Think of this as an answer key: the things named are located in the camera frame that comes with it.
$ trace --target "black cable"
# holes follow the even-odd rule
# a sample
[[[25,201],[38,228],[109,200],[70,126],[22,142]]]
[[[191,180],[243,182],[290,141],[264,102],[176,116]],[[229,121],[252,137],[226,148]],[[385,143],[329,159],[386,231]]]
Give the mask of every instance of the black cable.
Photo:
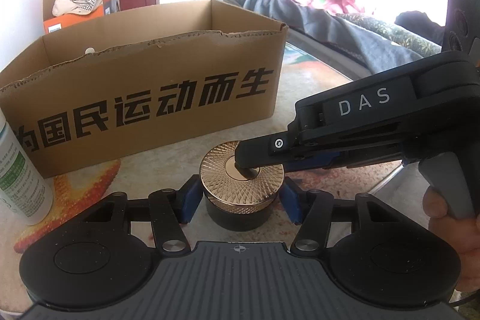
[[[474,300],[478,297],[480,297],[480,289],[477,290],[475,293],[469,295],[468,297],[458,301],[450,302],[448,305],[450,305],[451,307],[459,307],[460,305],[466,304],[467,302],[470,302],[471,300]]]

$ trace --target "cardboard box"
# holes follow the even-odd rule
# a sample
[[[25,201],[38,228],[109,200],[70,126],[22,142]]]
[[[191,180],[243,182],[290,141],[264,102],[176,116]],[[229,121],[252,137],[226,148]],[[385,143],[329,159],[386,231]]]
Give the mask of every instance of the cardboard box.
[[[79,22],[85,22],[89,19],[120,11],[120,0],[103,0],[103,3],[99,7],[85,16],[78,14],[53,16],[52,8],[54,3],[55,0],[43,0],[43,28],[45,33],[52,33],[67,26],[78,24]]]
[[[215,0],[123,11],[31,44],[0,73],[0,108],[39,172],[61,174],[270,117],[286,36]]]

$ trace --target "finger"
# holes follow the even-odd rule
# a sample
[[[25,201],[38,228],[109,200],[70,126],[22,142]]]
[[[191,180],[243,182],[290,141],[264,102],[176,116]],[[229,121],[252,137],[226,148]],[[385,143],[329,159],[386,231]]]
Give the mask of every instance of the finger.
[[[480,289],[480,278],[460,278],[455,289],[459,292],[474,292]]]
[[[480,278],[480,248],[460,254],[460,261],[462,262],[462,277]]]
[[[423,210],[429,217],[445,217],[448,212],[447,202],[433,187],[429,187],[423,196]]]
[[[480,231],[476,219],[455,220],[450,216],[431,218],[428,228],[459,254],[480,248]]]

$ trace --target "crosshair symbol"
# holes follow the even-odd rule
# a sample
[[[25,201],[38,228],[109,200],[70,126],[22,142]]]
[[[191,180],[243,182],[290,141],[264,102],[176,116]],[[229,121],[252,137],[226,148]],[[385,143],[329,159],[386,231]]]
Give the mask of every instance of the crosshair symbol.
[[[245,248],[244,246],[242,246],[242,245],[240,245],[240,244],[238,244],[237,246],[234,246],[233,249],[234,249],[235,251],[237,251],[237,252],[243,252],[243,251],[248,250],[248,248]]]

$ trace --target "round container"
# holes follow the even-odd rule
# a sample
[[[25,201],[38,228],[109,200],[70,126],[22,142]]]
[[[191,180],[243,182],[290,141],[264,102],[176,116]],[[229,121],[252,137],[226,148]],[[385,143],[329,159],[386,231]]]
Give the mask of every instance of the round container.
[[[0,111],[0,203],[28,225],[49,213],[53,194]]]
[[[230,231],[249,231],[272,213],[284,172],[282,165],[238,169],[238,143],[229,141],[210,150],[200,164],[200,177],[210,217]]]

